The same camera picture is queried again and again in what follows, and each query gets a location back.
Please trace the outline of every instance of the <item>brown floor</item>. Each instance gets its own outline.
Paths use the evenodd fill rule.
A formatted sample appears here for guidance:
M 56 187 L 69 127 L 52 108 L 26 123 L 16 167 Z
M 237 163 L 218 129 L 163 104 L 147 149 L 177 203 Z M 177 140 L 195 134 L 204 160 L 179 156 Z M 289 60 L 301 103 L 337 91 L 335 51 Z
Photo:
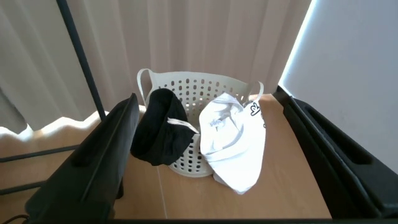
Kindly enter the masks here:
M 264 95 L 261 108 L 266 148 L 260 178 L 251 190 L 237 195 L 212 177 L 183 177 L 167 166 L 152 167 L 130 157 L 125 194 L 114 205 L 116 218 L 330 218 L 281 105 Z M 35 133 L 27 142 L 2 137 L 0 156 L 78 144 L 97 123 L 88 129 L 66 127 L 51 136 Z M 45 180 L 70 153 L 0 164 L 0 189 Z M 35 191 L 0 196 L 0 222 L 24 213 L 24 204 Z

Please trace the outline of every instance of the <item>white wall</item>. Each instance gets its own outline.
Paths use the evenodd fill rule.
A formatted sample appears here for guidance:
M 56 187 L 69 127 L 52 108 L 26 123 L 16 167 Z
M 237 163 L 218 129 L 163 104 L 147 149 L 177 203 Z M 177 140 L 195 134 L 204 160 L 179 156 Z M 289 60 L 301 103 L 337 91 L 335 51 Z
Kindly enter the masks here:
M 318 0 L 297 44 L 280 85 L 398 173 L 398 1 Z

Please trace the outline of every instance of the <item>beige curtain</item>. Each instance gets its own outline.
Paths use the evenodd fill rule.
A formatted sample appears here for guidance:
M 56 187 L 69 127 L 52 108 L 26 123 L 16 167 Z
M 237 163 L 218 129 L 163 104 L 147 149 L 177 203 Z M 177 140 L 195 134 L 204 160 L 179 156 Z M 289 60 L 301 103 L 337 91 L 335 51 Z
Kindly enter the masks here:
M 273 92 L 310 0 L 68 4 L 109 111 L 138 92 L 141 68 L 259 80 Z M 82 121 L 95 111 L 55 1 L 0 1 L 0 48 L 0 126 L 18 132 L 28 123 L 35 130 L 62 116 Z M 144 86 L 149 89 L 148 79 Z

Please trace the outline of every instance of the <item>white bag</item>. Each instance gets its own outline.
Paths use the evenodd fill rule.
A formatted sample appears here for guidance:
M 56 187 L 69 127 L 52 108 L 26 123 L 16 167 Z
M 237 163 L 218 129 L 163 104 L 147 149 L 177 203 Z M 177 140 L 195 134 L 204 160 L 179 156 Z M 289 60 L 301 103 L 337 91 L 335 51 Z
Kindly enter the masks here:
M 259 178 L 266 129 L 259 99 L 242 106 L 227 94 L 211 101 L 200 113 L 200 151 L 214 170 L 214 179 L 244 194 Z

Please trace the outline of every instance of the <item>perforated basket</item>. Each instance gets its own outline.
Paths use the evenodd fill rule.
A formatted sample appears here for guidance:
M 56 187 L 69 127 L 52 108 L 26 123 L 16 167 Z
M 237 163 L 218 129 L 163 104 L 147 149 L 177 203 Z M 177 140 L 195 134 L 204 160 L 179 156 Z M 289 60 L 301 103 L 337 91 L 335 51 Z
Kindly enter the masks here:
M 152 89 L 144 95 L 141 85 L 141 75 L 149 72 Z M 188 122 L 200 131 L 199 114 L 214 98 L 227 92 L 235 96 L 240 103 L 248 100 L 251 86 L 234 78 L 200 72 L 168 72 L 154 73 L 142 69 L 137 74 L 138 87 L 145 106 L 149 104 L 150 94 L 159 88 L 168 88 L 180 99 L 187 112 Z M 200 135 L 192 137 L 190 145 L 183 155 L 169 166 L 173 171 L 187 177 L 205 177 L 213 170 L 200 154 Z

